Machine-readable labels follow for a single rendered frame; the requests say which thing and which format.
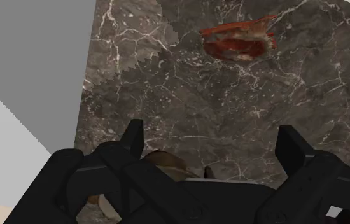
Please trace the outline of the brown and white shell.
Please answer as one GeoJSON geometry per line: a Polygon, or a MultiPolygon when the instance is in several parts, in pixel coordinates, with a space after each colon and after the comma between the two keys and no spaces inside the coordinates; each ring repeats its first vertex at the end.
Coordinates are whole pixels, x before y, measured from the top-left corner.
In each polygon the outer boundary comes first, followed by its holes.
{"type": "MultiPolygon", "coordinates": [[[[214,172],[210,166],[205,166],[204,177],[201,177],[192,172],[186,162],[178,156],[169,153],[167,151],[155,150],[151,151],[143,157],[144,160],[154,164],[166,175],[175,181],[184,181],[187,179],[215,179],[214,172]]],[[[97,205],[97,207],[103,213],[108,220],[114,221],[115,223],[120,222],[122,219],[116,212],[114,207],[105,198],[103,194],[89,196],[88,203],[97,205]]]]}

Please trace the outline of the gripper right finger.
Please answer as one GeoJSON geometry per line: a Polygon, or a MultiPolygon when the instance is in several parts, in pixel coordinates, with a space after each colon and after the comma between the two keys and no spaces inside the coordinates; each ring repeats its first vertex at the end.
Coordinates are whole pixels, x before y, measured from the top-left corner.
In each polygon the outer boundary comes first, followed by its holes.
{"type": "Polygon", "coordinates": [[[350,166],[315,150],[291,125],[278,128],[275,156],[287,174],[254,224],[350,224],[350,166]]]}

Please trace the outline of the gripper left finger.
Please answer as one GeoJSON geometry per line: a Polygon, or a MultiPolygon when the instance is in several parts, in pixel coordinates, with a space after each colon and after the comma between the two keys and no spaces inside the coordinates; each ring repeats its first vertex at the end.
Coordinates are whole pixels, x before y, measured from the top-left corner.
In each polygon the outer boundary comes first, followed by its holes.
{"type": "Polygon", "coordinates": [[[87,156],[76,148],[53,153],[4,224],[78,224],[92,195],[107,194],[120,224],[213,224],[208,208],[141,158],[143,121],[133,119],[118,141],[87,156]]]}

